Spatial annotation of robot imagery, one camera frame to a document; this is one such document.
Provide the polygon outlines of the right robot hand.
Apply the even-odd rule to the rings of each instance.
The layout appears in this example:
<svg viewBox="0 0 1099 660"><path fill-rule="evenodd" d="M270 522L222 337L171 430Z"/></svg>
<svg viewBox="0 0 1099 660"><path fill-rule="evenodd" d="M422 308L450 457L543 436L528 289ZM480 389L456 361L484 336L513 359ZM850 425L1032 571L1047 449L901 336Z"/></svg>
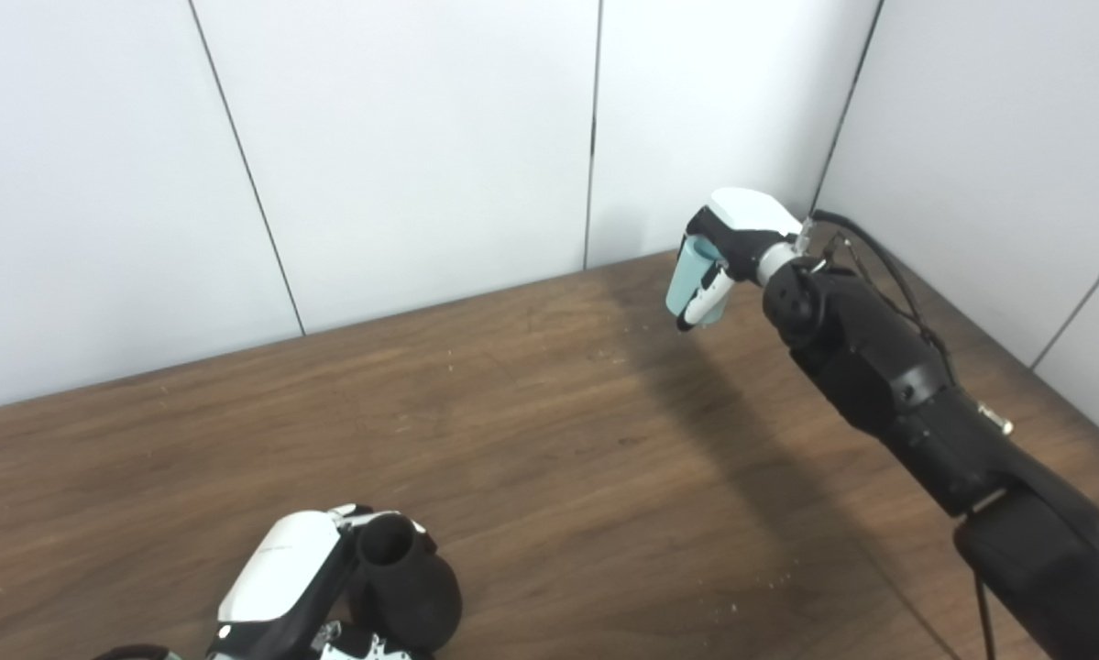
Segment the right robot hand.
<svg viewBox="0 0 1099 660"><path fill-rule="evenodd" d="M773 195L717 189L685 226L665 306L679 333L712 325L734 286L765 288L804 251L801 223Z"/></svg>

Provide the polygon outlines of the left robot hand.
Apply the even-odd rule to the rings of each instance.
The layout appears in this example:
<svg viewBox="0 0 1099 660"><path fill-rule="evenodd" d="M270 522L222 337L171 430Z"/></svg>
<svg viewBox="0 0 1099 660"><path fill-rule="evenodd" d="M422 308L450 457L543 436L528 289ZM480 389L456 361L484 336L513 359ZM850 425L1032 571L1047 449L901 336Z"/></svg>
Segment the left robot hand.
<svg viewBox="0 0 1099 660"><path fill-rule="evenodd" d="M431 659L464 599L422 525L345 504L295 512L260 539L215 615L209 659Z"/></svg>

